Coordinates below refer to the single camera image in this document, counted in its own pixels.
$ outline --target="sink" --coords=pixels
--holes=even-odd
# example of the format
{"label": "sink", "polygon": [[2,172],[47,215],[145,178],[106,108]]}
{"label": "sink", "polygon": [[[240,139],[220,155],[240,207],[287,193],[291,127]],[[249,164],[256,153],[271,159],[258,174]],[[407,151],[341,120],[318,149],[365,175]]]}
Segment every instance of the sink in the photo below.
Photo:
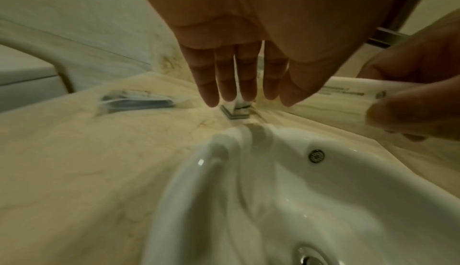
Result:
{"label": "sink", "polygon": [[187,159],[142,265],[460,260],[460,201],[395,160],[299,129],[242,126]]}

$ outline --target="human hand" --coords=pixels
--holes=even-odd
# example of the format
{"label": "human hand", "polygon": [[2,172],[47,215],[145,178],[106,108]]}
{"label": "human hand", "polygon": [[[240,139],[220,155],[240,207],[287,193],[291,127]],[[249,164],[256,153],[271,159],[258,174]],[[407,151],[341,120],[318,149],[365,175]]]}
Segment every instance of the human hand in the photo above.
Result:
{"label": "human hand", "polygon": [[392,0],[149,0],[174,32],[209,106],[257,93],[291,106],[318,91],[378,26]]}
{"label": "human hand", "polygon": [[369,124],[406,134],[459,140],[460,10],[377,54],[358,77],[427,83],[371,106]]}

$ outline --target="sink drain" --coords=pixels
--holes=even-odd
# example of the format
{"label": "sink drain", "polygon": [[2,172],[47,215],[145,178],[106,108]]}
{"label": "sink drain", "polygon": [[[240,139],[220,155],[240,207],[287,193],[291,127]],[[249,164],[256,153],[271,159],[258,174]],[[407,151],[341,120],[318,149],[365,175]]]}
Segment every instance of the sink drain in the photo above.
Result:
{"label": "sink drain", "polygon": [[294,265],[328,265],[323,256],[311,247],[300,247],[294,256]]}

